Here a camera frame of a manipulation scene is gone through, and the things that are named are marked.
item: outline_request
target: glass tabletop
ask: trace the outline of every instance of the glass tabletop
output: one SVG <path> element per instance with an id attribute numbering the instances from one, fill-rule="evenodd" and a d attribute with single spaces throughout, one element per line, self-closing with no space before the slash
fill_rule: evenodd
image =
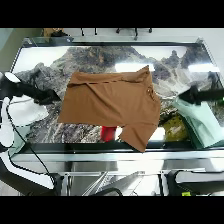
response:
<path id="1" fill-rule="evenodd" d="M 161 101 L 160 122 L 149 139 L 160 149 L 178 143 L 190 143 L 202 149 L 197 142 L 197 130 L 191 129 L 173 105 L 176 97 L 197 85 L 200 91 L 222 88 L 222 76 L 203 39 L 198 37 L 56 37 L 26 38 L 12 72 L 29 81 L 34 71 L 41 89 L 51 88 L 64 98 L 67 84 L 75 71 L 86 73 L 114 73 L 137 71 L 149 65 L 154 90 Z M 30 126 L 27 136 L 31 143 L 99 143 L 100 126 L 87 124 L 58 124 L 62 102 L 48 105 L 49 115 Z M 224 126 L 224 103 L 208 102 L 209 108 Z M 122 131 L 117 129 L 116 140 Z"/>

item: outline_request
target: floor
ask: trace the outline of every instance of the floor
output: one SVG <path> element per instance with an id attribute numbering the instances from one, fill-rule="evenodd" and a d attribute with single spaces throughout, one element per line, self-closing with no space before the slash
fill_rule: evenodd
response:
<path id="1" fill-rule="evenodd" d="M 94 28 L 83 28 L 85 35 L 94 35 Z M 71 36 L 80 36 L 81 30 L 80 28 L 65 28 L 64 32 L 70 34 Z M 134 29 L 122 29 L 120 34 L 116 33 L 116 28 L 98 28 L 97 29 L 98 35 L 102 36 L 111 36 L 111 35 L 120 35 L 120 36 L 134 36 Z M 211 54 L 214 57 L 214 60 L 219 67 L 221 74 L 224 74 L 224 28 L 153 28 L 152 33 L 148 33 L 148 29 L 142 28 L 139 29 L 139 36 L 149 36 L 149 37 L 157 37 L 157 36 L 200 36 L 205 39 Z M 177 162 L 167 161 L 164 164 L 157 164 L 155 162 L 155 168 L 157 165 L 158 167 L 162 167 L 163 169 L 166 168 L 180 168 L 180 165 L 183 166 L 183 163 L 177 165 Z M 213 159 L 210 161 L 210 169 L 224 169 L 224 162 L 223 159 Z M 23 166 L 26 168 L 34 169 L 33 164 L 23 163 Z M 200 161 L 187 161 L 187 164 L 184 164 L 183 168 L 200 168 L 204 166 L 208 166 L 207 161 L 200 160 Z M 65 171 L 66 168 L 64 167 L 63 163 L 47 163 L 47 167 L 49 168 L 50 172 L 58 172 L 58 171 Z M 39 163 L 36 163 L 35 169 L 36 172 L 44 172 L 42 166 Z M 14 189 L 9 188 L 7 185 L 0 182 L 0 196 L 1 195 L 18 195 Z"/>

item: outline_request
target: green cloth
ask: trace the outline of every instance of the green cloth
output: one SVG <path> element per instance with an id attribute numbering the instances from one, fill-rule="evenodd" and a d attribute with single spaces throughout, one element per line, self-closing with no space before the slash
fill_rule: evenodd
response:
<path id="1" fill-rule="evenodd" d="M 222 128 L 206 102 L 198 106 L 177 97 L 173 106 L 184 117 L 184 122 L 187 122 L 186 127 L 196 148 L 206 148 L 219 142 L 222 144 Z"/>

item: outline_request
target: shirt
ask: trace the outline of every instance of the shirt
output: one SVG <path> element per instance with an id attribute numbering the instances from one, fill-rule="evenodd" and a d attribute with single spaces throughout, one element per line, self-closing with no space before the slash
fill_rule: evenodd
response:
<path id="1" fill-rule="evenodd" d="M 58 122 L 120 126 L 119 137 L 144 152 L 159 118 L 160 100 L 146 66 L 137 72 L 73 73 Z"/>

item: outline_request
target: chair leg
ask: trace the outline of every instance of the chair leg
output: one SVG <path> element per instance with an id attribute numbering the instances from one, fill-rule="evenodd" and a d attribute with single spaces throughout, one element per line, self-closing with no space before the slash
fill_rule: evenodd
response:
<path id="1" fill-rule="evenodd" d="M 81 28 L 81 31 L 82 31 L 82 36 L 84 36 L 84 33 L 83 33 L 83 29 Z"/>
<path id="2" fill-rule="evenodd" d="M 137 40 L 138 39 L 138 28 L 135 28 L 135 38 L 134 40 Z"/>

